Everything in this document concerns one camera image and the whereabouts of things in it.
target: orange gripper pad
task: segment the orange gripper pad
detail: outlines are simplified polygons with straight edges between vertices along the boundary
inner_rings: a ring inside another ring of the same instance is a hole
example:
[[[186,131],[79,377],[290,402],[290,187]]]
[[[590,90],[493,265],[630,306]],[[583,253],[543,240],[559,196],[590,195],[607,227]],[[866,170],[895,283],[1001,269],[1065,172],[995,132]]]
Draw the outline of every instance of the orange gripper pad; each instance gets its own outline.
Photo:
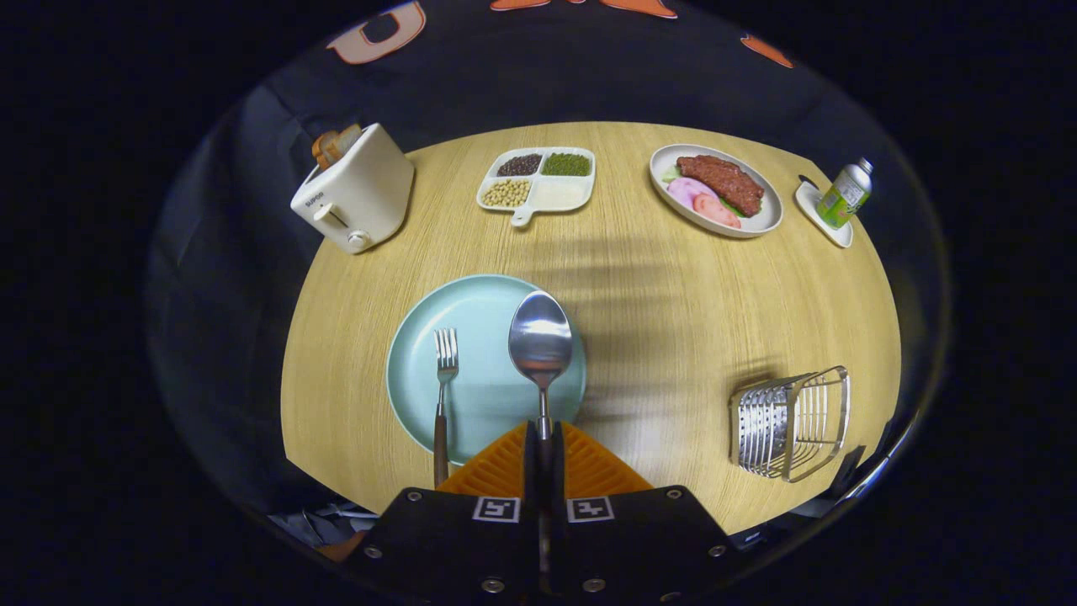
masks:
[[[523,440],[528,424],[498,438],[437,487],[458,495],[523,498]]]
[[[601,497],[654,489],[634,469],[582,431],[561,422],[564,498]]]
[[[562,422],[564,498],[586,498],[654,489],[625,462],[581,429]],[[523,440],[527,423],[482,449],[437,487],[458,495],[523,498]]]

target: white toaster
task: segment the white toaster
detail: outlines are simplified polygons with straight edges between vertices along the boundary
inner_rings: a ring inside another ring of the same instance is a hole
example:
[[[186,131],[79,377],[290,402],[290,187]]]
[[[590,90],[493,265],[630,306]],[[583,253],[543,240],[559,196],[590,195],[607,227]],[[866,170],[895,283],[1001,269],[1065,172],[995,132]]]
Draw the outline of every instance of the white toaster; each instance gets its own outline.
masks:
[[[292,210],[354,254],[396,232],[414,177],[411,160],[380,124],[372,124],[338,161],[310,171],[292,197]]]

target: wire basket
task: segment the wire basket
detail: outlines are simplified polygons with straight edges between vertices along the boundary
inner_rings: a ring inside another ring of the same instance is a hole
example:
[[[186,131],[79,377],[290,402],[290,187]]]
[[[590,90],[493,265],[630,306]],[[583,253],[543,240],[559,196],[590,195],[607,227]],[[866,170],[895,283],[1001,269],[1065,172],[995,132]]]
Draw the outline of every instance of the wire basket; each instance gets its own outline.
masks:
[[[765,478],[799,482],[830,462],[845,441],[850,380],[837,366],[745,387],[730,399],[730,456]]]

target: small dish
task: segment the small dish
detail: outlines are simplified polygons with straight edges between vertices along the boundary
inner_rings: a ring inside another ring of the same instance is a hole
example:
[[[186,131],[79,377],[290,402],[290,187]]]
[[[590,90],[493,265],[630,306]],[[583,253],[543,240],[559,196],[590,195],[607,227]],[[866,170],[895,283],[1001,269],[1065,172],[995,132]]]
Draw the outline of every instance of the small dish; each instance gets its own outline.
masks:
[[[499,177],[498,169],[509,159],[537,153],[542,155],[538,168],[531,174],[513,174]],[[542,170],[546,166],[546,160],[555,153],[579,154],[590,160],[591,170],[586,175],[563,175],[543,174]],[[490,206],[482,201],[482,196],[495,183],[501,181],[527,181],[531,187],[528,197],[520,206]],[[557,189],[557,195],[548,195]],[[587,203],[595,189],[595,154],[584,147],[520,147],[509,150],[498,156],[486,171],[486,177],[478,186],[475,194],[475,201],[487,210],[500,210],[512,212],[510,223],[514,227],[524,227],[531,221],[531,215],[535,212],[565,212],[575,210]]]
[[[850,221],[842,225],[841,227],[835,229],[830,225],[827,225],[825,221],[820,219],[819,212],[815,211],[815,207],[819,205],[819,200],[823,198],[823,193],[815,187],[815,185],[803,181],[800,186],[797,187],[793,197],[797,199],[797,206],[800,210],[811,219],[812,223],[820,228],[826,237],[830,238],[830,241],[840,245],[841,248],[849,248],[853,244],[853,222]]]

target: wooden table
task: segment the wooden table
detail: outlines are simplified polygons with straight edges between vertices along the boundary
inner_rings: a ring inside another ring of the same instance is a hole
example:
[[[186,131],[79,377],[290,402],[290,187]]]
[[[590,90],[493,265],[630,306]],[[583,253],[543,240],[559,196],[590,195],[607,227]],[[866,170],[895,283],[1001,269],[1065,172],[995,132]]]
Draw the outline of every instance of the wooden table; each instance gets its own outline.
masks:
[[[751,164],[782,197],[782,224],[738,240],[679,215],[647,169],[656,149],[676,142]],[[538,145],[593,151],[595,193],[520,231],[510,214],[479,208],[475,191],[500,153]],[[840,249],[797,207],[798,174],[830,182],[810,160],[716,132],[615,122],[510,128],[407,155],[416,181],[406,222],[359,255],[322,243],[284,354],[288,459],[337,493],[380,512],[401,489],[430,488],[432,455],[390,410],[386,358],[423,295],[481,272],[522,278],[561,301],[587,349],[576,425],[654,485],[689,487],[727,533],[826,490],[841,459],[796,484],[741,470],[729,461],[736,387],[844,365],[853,404],[843,452],[877,448],[900,378],[894,299],[858,220],[853,245]]]

